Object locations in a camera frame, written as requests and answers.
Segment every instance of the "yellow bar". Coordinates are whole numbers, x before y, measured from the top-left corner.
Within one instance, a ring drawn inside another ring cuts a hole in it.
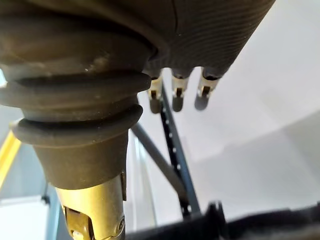
[[[0,189],[17,155],[20,145],[21,142],[16,139],[12,131],[10,131],[0,149]]]

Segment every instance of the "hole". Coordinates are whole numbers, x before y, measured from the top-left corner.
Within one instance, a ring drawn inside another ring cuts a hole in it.
[[[210,81],[214,81],[214,80],[217,80],[218,77],[216,76],[203,76],[206,80],[210,80]]]
[[[177,89],[176,89],[176,97],[177,97],[177,98],[180,98],[181,95],[182,95],[182,88],[177,88]]]
[[[155,90],[151,91],[151,98],[152,99],[156,99],[157,98],[157,91],[155,91]]]
[[[204,86],[202,90],[202,97],[206,97],[210,93],[210,87]]]

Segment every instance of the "white wall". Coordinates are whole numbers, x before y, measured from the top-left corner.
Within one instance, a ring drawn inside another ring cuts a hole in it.
[[[319,12],[318,0],[277,0],[203,112],[194,108],[200,69],[192,73],[174,117],[203,211],[221,200],[230,219],[320,200]],[[160,116],[151,114],[146,93],[139,97],[140,122],[154,141],[161,136],[157,144],[169,158]],[[179,206],[163,203],[175,194],[154,167],[149,171],[162,201],[158,222],[176,221]]]

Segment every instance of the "metal bolt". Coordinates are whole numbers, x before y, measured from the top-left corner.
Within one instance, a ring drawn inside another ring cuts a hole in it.
[[[125,218],[122,218],[121,221],[119,222],[119,225],[118,225],[119,231],[121,231],[124,228],[125,223],[126,223]]]

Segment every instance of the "metal bar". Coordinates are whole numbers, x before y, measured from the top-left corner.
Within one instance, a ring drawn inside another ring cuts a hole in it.
[[[20,148],[21,142],[16,139],[12,131],[9,132],[0,149],[0,189],[6,179],[12,163]]]
[[[191,214],[200,213],[196,192],[188,170],[175,121],[171,113],[164,84],[162,85],[162,109],[160,115],[171,164],[174,167],[174,171],[181,178],[188,198],[188,202],[184,202],[180,199],[182,215],[183,217],[188,217]]]
[[[134,135],[139,139],[144,149],[152,157],[153,161],[161,170],[166,179],[169,181],[171,186],[174,188],[174,190],[178,194],[179,199],[187,201],[188,197],[184,184],[182,183],[178,175],[175,173],[173,168],[167,163],[164,156],[161,154],[161,152],[149,138],[148,134],[145,132],[142,126],[139,123],[137,123],[131,128],[131,130],[134,133]]]

